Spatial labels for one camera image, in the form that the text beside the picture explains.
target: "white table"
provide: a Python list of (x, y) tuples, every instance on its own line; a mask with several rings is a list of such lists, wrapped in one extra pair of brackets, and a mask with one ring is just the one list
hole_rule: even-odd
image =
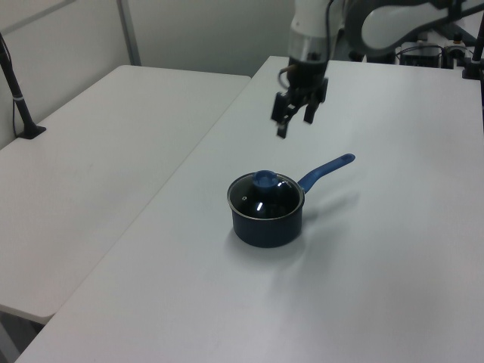
[(248, 77), (120, 67), (0, 151), (0, 311), (45, 323)]
[[(281, 140), (286, 63), (269, 58), (19, 363), (482, 361), (479, 83), (331, 62), (315, 123), (299, 113)], [(237, 239), (235, 178), (348, 152), (309, 192), (301, 237)]]

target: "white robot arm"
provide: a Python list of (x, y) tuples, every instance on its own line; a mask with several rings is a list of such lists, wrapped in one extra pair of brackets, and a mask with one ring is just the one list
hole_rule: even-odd
[(296, 0), (290, 28), (287, 93), (278, 93), (272, 119), (286, 137), (294, 114), (307, 105), (312, 123), (326, 96), (327, 62), (344, 28), (349, 44), (366, 55), (390, 53), (409, 36), (484, 10), (484, 0)]

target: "wall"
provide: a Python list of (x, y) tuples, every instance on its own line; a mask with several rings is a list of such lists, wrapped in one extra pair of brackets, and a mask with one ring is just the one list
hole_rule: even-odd
[[(8, 3), (0, 2), (0, 12)], [(76, 0), (4, 38), (36, 123), (114, 68), (129, 64), (115, 0)], [(11, 102), (0, 72), (0, 148), (14, 138)]]
[(143, 66), (253, 76), (287, 55), (294, 0), (129, 0)]

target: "blue handle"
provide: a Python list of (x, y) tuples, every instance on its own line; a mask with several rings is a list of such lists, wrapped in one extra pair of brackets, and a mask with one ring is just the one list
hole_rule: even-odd
[(299, 184), (304, 193), (307, 193), (312, 188), (312, 186), (319, 180), (319, 178), (322, 178), (330, 172), (338, 170), (339, 168), (342, 168), (343, 166), (352, 163), (355, 158), (356, 157), (353, 154), (346, 154), (342, 157), (338, 157), (337, 159), (330, 161), (329, 163), (324, 164), (317, 169), (314, 169), (312, 172), (309, 172), (308, 174), (303, 176), (297, 184)]

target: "blue saucepan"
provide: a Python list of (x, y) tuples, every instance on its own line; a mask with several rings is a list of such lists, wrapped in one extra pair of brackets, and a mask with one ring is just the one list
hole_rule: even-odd
[(288, 244), (301, 232), (304, 195), (319, 178), (350, 164), (346, 154), (314, 169), (299, 182), (268, 170), (241, 176), (228, 189), (234, 231), (244, 242), (271, 248)]

